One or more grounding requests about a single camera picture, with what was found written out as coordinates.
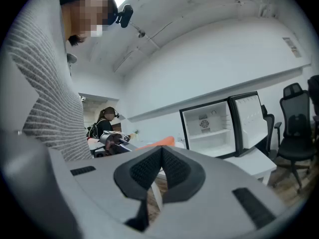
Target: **person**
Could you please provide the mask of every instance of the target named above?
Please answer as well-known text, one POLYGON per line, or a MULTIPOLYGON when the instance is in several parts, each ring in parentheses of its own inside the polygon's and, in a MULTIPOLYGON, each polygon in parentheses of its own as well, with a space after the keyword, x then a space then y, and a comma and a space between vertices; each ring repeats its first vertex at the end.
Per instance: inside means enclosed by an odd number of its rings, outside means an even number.
POLYGON ((110 121, 115 118, 115 110, 113 107, 107 107, 100 111, 98 120, 96 121, 98 138, 101 137, 103 131, 114 131, 110 121))
POLYGON ((27 118, 22 132, 59 150, 66 161, 92 157, 66 42, 77 45, 97 25, 113 24, 117 10, 114 0, 29 0, 1 47, 1 70, 16 70, 38 94, 31 110, 15 109, 27 118))

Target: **table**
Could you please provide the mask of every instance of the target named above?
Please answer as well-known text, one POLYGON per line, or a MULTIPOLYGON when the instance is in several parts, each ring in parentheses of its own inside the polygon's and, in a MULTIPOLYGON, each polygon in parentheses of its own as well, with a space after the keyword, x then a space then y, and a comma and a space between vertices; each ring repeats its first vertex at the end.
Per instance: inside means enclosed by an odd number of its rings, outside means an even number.
MULTIPOLYGON (((265 185, 269 182, 271 172, 277 169, 276 164, 256 147, 252 147, 241 157, 230 157, 225 161, 238 166, 256 179, 262 179, 265 185)), ((164 171, 159 172, 158 178, 166 179, 164 171)))

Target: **striped sweater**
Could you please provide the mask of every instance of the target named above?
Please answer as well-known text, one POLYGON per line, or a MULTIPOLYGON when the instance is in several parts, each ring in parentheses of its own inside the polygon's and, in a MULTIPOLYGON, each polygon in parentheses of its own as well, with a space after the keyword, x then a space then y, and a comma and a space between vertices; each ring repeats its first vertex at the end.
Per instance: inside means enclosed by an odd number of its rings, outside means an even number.
POLYGON ((91 154, 64 40, 59 0, 29 0, 11 26, 6 50, 39 94, 23 132, 60 150, 70 161, 91 158, 91 154))

